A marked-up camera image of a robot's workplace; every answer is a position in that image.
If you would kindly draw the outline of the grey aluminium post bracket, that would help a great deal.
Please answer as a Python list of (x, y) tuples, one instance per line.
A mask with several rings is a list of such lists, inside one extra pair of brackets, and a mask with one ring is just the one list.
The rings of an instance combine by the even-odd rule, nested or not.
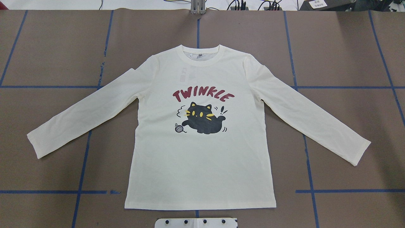
[(206, 1), (205, 0), (190, 0), (190, 13), (192, 15), (205, 14), (206, 13)]

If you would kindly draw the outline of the black box with label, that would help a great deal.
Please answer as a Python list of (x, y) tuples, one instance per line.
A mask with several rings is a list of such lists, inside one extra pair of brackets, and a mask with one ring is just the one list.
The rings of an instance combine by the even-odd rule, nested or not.
[(305, 0), (299, 11), (347, 11), (356, 0)]

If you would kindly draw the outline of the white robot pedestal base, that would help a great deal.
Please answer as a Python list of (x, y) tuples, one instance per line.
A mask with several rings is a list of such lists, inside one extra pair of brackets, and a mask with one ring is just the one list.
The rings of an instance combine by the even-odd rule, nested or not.
[(236, 218), (161, 218), (155, 228), (237, 228)]

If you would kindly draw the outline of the cream long-sleeve cat shirt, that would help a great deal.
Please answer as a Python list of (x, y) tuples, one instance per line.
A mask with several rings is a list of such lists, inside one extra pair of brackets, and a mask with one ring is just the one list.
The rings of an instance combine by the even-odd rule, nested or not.
[(38, 158), (139, 101), (126, 209), (275, 208), (264, 106), (356, 166), (370, 141), (223, 45), (155, 54), (28, 133)]

